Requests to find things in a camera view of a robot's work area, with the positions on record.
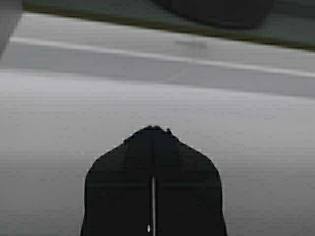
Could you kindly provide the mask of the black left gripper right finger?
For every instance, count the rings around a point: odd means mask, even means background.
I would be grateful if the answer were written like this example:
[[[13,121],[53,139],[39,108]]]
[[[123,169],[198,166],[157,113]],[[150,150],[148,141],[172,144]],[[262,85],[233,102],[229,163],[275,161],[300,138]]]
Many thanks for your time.
[[[158,236],[225,236],[219,171],[170,130],[154,127]]]

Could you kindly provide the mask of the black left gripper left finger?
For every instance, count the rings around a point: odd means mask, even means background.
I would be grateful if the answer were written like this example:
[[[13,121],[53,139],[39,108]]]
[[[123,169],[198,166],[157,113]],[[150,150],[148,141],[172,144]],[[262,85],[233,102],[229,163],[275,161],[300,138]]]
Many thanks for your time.
[[[153,127],[99,157],[84,185],[82,236],[150,236]]]

